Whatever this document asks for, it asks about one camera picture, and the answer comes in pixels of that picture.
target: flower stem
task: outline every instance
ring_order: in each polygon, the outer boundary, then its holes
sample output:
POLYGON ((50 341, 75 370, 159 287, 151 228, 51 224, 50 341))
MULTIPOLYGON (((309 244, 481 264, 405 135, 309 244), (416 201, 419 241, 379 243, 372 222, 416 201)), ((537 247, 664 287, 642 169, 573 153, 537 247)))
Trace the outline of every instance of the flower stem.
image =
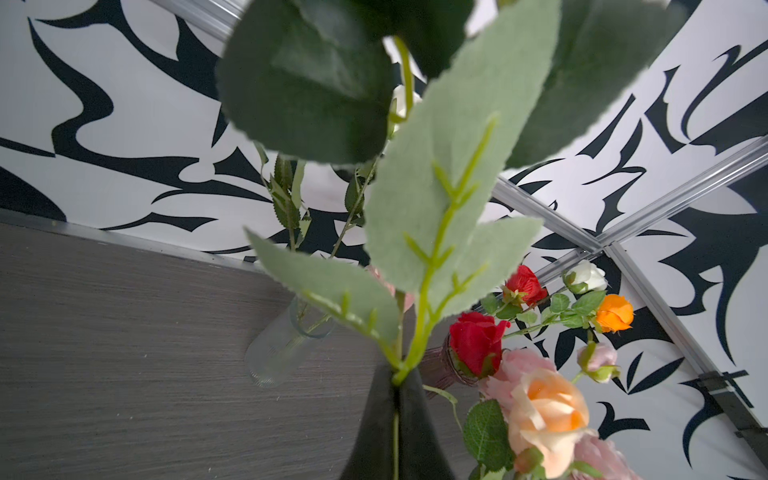
POLYGON ((402 62, 402 83, 406 89, 406 120, 411 114, 411 108, 413 108, 413 73, 411 72, 411 55, 408 52, 408 47, 400 37, 395 37, 395 46, 397 52, 400 54, 400 61, 402 62))

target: pink rose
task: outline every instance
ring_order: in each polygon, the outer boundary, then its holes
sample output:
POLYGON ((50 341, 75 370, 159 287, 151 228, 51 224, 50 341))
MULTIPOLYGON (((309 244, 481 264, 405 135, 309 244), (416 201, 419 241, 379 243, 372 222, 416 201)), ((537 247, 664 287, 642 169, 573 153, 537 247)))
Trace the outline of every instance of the pink rose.
MULTIPOLYGON (((376 268, 373 265, 368 265, 366 267, 366 270, 368 270, 371 275, 375 276, 376 279, 389 290, 389 294, 392 296, 395 296, 395 287, 391 283, 387 283, 382 278, 381 272, 379 272, 379 269, 376 268)), ((410 293, 406 293, 406 301, 403 303, 402 311, 407 312, 409 308, 413 306, 414 297, 410 293)))
MULTIPOLYGON (((586 462, 603 474, 602 480, 642 480, 627 466, 627 460, 616 450, 610 440, 600 440, 596 435, 585 435, 574 450, 576 460, 586 462)), ((571 473, 571 480, 594 480, 583 472, 571 473)))
POLYGON ((610 343, 593 343, 578 350, 581 371, 598 383, 608 383, 621 374, 616 366, 619 354, 610 343))
POLYGON ((520 454, 536 447, 547 478, 563 475, 576 442, 588 432, 589 411, 581 392, 554 363, 530 349, 505 351, 498 371, 480 382, 480 390, 502 407, 512 450, 520 454))

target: bouquet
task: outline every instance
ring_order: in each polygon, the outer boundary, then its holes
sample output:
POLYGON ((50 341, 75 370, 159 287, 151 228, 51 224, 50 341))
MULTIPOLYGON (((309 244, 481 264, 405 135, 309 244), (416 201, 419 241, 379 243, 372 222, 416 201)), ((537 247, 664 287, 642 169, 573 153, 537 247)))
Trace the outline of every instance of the bouquet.
MULTIPOLYGON (((353 221, 364 224, 365 248, 381 281, 357 266, 247 233, 271 276, 369 339, 386 358, 342 478, 453 478, 425 409, 417 366, 435 326, 508 279, 541 227, 526 217, 478 224, 497 176, 505 167, 545 160, 583 134, 684 18, 643 0, 499 0, 498 17, 467 39, 472 5, 254 0, 218 65, 223 110, 253 140, 302 161, 378 160, 375 178, 366 175, 365 200, 354 202, 364 215, 353 221), (404 109, 392 98, 392 65, 382 43, 387 36, 400 54, 404 109), (420 104, 412 58, 429 81, 420 104), (409 294, 416 320, 406 348, 409 294)), ((285 190, 287 182, 281 186, 285 190)), ((284 193, 291 234, 301 233, 300 222, 308 218, 284 193)), ((507 290, 494 314, 532 319, 530 311, 513 308, 515 299, 535 303, 541 292, 507 290)), ((580 310, 597 307, 590 295, 557 312, 561 299, 553 296, 548 320, 599 323, 599 312, 592 319, 580 310)), ((598 350, 588 349, 592 355, 598 350)), ((528 370, 515 359, 519 353, 499 354, 488 365, 487 355, 481 365, 465 357, 469 371, 480 372, 486 398, 465 425, 465 437, 478 440, 468 442, 479 462, 473 478, 511 471, 518 478, 600 476, 597 460, 609 445, 584 440, 588 412, 578 391, 546 362, 528 370), (561 410, 568 415, 555 414, 561 410), (494 439, 494 449, 483 439, 494 439), (580 452, 583 460, 574 463, 580 452)))

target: dark green leaf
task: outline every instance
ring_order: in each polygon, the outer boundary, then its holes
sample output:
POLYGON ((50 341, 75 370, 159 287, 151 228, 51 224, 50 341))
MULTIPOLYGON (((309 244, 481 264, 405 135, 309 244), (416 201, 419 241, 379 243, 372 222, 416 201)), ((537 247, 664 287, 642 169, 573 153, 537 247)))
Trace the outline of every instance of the dark green leaf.
POLYGON ((579 472, 586 473, 592 478, 603 478, 603 474, 600 472, 600 470, 597 470, 592 465, 589 465, 586 462, 582 462, 581 460, 577 460, 576 462, 571 463, 571 468, 578 470, 579 472))
POLYGON ((451 57, 464 43, 464 24, 474 4, 472 0, 393 1, 395 35, 406 43, 427 78, 436 78, 450 66, 451 57))
POLYGON ((217 68, 223 109, 265 147, 334 164, 384 147, 392 65, 385 19, 355 2, 255 0, 217 68))
POLYGON ((582 135, 685 20, 674 3, 564 0, 558 46, 507 168, 545 160, 582 135))
POLYGON ((496 313, 496 318, 502 320, 509 320, 515 318, 518 313, 522 313, 523 309, 517 305, 507 303, 507 305, 496 313))
POLYGON ((493 315, 502 303, 498 301, 495 293, 489 293, 480 299, 480 305, 482 305, 482 308, 487 315, 493 315))
POLYGON ((589 315, 598 309, 600 304, 603 303, 604 298, 605 290, 585 293, 579 300, 576 300, 572 308, 575 312, 579 312, 581 315, 589 315))
POLYGON ((515 454, 509 448, 507 422, 496 400, 480 402, 469 410, 464 424, 464 444, 491 472, 515 461, 515 454))
POLYGON ((563 325, 565 325, 569 329, 581 328, 581 325, 584 322, 584 316, 581 315, 579 312, 575 312, 573 310, 565 310, 563 313, 560 314, 560 318, 563 321, 562 322, 563 325))
POLYGON ((563 295, 562 293, 556 293, 552 296, 552 300, 550 302, 549 308, 552 309, 553 313, 560 313, 563 310, 568 308, 568 305, 571 304, 571 300, 568 299, 567 296, 563 295))

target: sage green leaf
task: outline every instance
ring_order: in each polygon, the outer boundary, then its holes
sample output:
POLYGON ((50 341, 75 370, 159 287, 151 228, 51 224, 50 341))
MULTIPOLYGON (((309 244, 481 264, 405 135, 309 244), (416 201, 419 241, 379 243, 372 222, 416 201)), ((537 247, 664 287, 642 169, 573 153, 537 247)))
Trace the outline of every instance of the sage green leaf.
POLYGON ((563 295, 562 293, 556 293, 552 296, 549 308, 552 309, 553 313, 560 313, 567 309, 570 304, 571 300, 567 296, 563 295))
POLYGON ((395 35, 408 46, 419 70, 437 78, 451 64, 464 43, 464 24, 475 3, 472 0, 394 0, 392 23, 395 35))
POLYGON ((597 470, 592 465, 589 465, 586 462, 582 462, 581 460, 577 460, 573 463, 571 463, 571 469, 572 470, 578 470, 579 472, 583 472, 592 478, 603 478, 602 472, 600 470, 597 470))
POLYGON ((536 315, 536 312, 533 310, 529 310, 528 312, 518 313, 515 318, 525 323, 526 325, 530 325, 538 319, 538 315, 536 315))
POLYGON ((501 320, 510 320, 515 318, 518 313, 521 313, 523 311, 522 308, 520 308, 517 305, 512 305, 511 303, 507 303, 504 305, 504 308, 498 311, 496 313, 496 318, 501 320))
POLYGON ((217 66, 234 126, 307 160, 354 164, 377 155, 393 87, 381 36, 391 27, 370 13, 353 2, 251 2, 217 66))
MULTIPOLYGON (((473 289, 474 298, 452 303, 448 310, 458 312, 510 273, 506 266, 494 268, 501 254, 478 252, 478 238, 491 232, 475 228, 541 90, 559 10, 557 0, 521 0, 504 8, 464 43, 450 69, 430 82, 422 103, 387 147, 366 203, 365 248, 385 280, 400 290, 419 291, 430 263, 429 297, 437 306, 452 290, 454 273, 463 281, 490 261, 495 283, 483 283, 484 290, 473 289), (463 261, 464 256, 472 258, 463 261)), ((485 243, 507 249, 505 243, 519 242, 515 250, 524 250, 533 226, 513 240, 485 243)), ((475 285, 479 279, 471 282, 475 285)))
POLYGON ((679 5, 645 0, 563 0, 562 8, 552 69, 507 168, 543 161, 584 134, 686 18, 679 5))
POLYGON ((460 313, 517 269, 541 229, 537 218, 502 218, 477 226, 451 277, 437 276, 430 292, 448 298, 443 316, 460 313))
POLYGON ((496 294, 491 292, 480 299, 480 305, 482 305, 482 309, 485 310, 486 315, 494 315, 496 310, 502 306, 502 303, 498 301, 496 294))
POLYGON ((306 162, 299 160, 296 162, 296 171, 293 172, 293 183, 290 189, 290 198, 293 201, 293 206, 296 208, 301 207, 301 182, 304 180, 304 167, 306 162))
POLYGON ((272 278, 341 323, 386 345, 394 342, 397 302, 370 273, 349 263, 279 248, 248 230, 246 234, 272 278))
POLYGON ((588 315, 598 309, 603 300, 605 299, 605 290, 600 292, 589 292, 581 296, 579 300, 574 302, 571 307, 574 311, 579 312, 581 315, 588 315))
POLYGON ((560 318, 562 319, 563 325, 569 329, 581 328, 584 323, 584 316, 573 310, 565 310, 560 313, 560 318))
POLYGON ((515 454, 509 448, 507 422, 496 400, 480 402, 469 410, 464 423, 464 445, 490 472, 515 462, 515 454))

